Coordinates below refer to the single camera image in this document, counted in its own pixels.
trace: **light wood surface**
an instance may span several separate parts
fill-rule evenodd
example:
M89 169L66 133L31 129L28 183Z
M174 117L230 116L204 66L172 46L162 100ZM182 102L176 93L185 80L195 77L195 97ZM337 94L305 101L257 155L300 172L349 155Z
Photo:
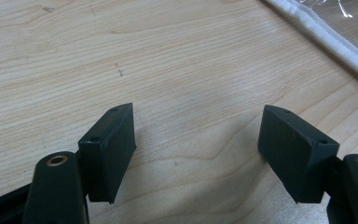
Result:
M265 104L358 153L358 75L261 1L0 1L0 195L128 102L138 148L91 223L327 223L257 153Z

